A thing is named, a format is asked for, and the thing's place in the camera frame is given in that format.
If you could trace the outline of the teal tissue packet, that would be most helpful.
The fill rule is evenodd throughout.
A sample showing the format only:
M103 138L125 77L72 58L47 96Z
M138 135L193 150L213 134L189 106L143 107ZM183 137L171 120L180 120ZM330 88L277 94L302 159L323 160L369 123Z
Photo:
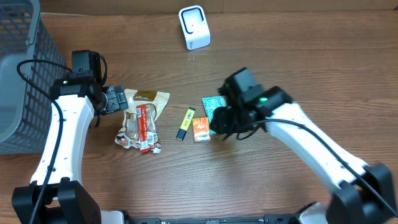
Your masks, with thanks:
M202 103L205 109L208 124L210 124L213 119L215 109L226 106L226 100L222 96L203 97Z

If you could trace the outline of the orange snack packet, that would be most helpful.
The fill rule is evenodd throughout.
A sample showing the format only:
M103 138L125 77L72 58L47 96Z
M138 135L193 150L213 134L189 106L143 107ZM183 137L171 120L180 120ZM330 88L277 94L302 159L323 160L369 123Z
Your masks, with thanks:
M194 118L192 121L195 142L209 142L211 140L210 124L207 117Z

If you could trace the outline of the brown cookie bag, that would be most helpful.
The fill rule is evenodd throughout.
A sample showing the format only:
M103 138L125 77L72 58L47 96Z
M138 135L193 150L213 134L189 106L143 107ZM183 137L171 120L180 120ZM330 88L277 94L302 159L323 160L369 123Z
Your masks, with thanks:
M138 149L141 153L160 153L162 146L155 122L167 106L170 93L131 89L124 93L128 109L123 111L123 126L115 143L125 149Z

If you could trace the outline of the yellow highlighter marker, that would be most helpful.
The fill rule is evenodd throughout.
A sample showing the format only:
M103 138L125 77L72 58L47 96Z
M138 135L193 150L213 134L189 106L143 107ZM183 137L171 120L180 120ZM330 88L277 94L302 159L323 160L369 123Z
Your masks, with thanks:
M176 139L178 139L178 140L180 140L180 141L183 141L183 140L184 140L185 135L186 135L186 133L187 133L187 130L188 130L188 128L189 128L189 125L190 125L191 122L192 122L192 119L193 119L193 117L194 117L195 112L196 112L196 109L195 109L195 108L192 108L192 107L189 107L189 108L188 108L188 110L187 110L187 112L186 112L186 114L185 114L185 116L184 116L184 119L183 119L183 121L182 121L182 123L181 123L181 125L180 125L180 128L179 128L179 130L178 130L178 133L177 133L177 135L176 135Z

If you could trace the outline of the red snack bar wrapper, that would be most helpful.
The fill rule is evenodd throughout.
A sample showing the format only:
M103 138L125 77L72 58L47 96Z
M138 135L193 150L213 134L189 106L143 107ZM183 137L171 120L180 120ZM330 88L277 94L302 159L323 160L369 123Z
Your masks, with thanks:
M147 116L146 106L138 105L136 108L137 122L139 126L139 140L140 140L140 152L145 153L150 150L147 137Z

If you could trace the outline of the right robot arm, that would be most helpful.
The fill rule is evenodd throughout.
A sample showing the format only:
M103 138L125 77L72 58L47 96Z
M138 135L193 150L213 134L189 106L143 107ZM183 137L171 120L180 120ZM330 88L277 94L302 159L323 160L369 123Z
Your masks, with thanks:
M312 202L288 215L267 215L264 223L385 223L397 216L391 171L370 166L325 134L278 86L265 90L246 67L218 90L226 106L215 109L210 128L224 138L251 137L263 129L288 146L319 177L331 195L328 205Z

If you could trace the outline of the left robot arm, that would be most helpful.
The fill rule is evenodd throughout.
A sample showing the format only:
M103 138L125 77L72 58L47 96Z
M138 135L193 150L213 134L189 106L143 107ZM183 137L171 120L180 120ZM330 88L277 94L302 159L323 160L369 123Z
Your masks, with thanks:
M52 117L41 161L30 184L13 191L12 206L21 223L129 223L127 212L102 211L81 183L86 135L92 119L127 109L121 86L106 86L104 57L91 50L72 53L72 67L44 91Z

